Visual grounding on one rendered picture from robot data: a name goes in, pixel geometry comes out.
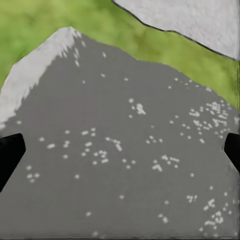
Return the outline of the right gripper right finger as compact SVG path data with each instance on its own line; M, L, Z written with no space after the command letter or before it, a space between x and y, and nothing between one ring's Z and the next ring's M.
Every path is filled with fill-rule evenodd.
M227 134L224 151L240 173L240 134Z

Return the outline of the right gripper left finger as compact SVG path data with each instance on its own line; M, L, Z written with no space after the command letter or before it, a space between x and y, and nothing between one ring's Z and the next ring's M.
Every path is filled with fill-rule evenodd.
M26 152L21 133L0 138L0 193Z

